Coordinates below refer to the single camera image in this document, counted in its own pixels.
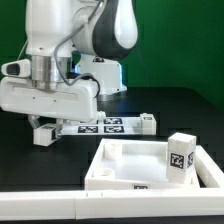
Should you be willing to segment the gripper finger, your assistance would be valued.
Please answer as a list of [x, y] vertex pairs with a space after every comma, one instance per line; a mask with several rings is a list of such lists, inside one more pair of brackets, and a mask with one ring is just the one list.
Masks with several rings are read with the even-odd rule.
[[41, 127], [39, 122], [39, 116], [37, 115], [29, 115], [28, 121], [34, 130], [39, 129]]
[[56, 122], [51, 125], [53, 128], [51, 138], [53, 140], [58, 140], [61, 137], [62, 128], [65, 122], [65, 119], [57, 119]]

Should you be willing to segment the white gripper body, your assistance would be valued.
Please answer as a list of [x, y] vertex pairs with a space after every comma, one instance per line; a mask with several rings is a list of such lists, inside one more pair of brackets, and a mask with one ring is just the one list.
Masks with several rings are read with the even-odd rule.
[[32, 86], [28, 59], [5, 63], [0, 81], [0, 107], [4, 111], [42, 117], [90, 122], [97, 117], [97, 83], [78, 80], [74, 85], [59, 83], [55, 90]]

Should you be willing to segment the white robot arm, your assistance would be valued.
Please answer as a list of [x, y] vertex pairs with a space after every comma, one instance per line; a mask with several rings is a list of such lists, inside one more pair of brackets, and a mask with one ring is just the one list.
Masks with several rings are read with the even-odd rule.
[[0, 109], [26, 114], [33, 142], [106, 118], [98, 99], [126, 90], [119, 61], [135, 47], [132, 0], [27, 0], [26, 57], [1, 66]]

